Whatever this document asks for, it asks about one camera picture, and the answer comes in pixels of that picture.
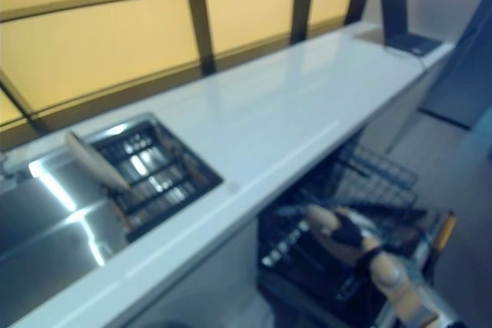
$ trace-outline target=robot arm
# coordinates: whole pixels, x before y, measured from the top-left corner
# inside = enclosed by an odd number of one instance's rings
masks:
[[[463,326],[456,313],[411,263],[383,250],[376,226],[353,210],[307,207],[306,221],[314,238],[340,261],[367,269],[376,288],[390,301],[407,327]]]

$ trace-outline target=tiled floor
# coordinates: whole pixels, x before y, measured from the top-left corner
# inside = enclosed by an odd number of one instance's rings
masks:
[[[470,327],[492,327],[492,108],[471,132],[419,114],[389,156],[419,175],[419,205],[457,215],[437,290]]]

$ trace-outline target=metal sink basin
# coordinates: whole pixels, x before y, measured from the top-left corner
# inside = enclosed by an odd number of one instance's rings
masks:
[[[0,326],[20,319],[209,190],[220,177],[146,114],[85,139],[128,181],[112,193],[62,148],[0,195]]]

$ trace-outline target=open dishwasher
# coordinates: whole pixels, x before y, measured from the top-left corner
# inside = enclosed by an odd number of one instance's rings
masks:
[[[384,319],[384,296],[368,275],[322,248],[303,220],[304,209],[308,204],[354,209],[377,225],[386,250],[415,259],[422,244],[430,247],[427,232],[440,219],[413,208],[416,182],[406,168],[346,144],[261,212],[258,285],[277,311],[276,327],[385,326],[376,323]]]

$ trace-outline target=kitchen counter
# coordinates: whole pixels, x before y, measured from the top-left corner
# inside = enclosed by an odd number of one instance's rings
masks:
[[[224,182],[15,326],[125,321],[172,286],[452,49],[422,58],[354,37],[359,22],[70,127],[90,134],[151,112]],[[7,168],[63,145],[65,130],[9,152]]]

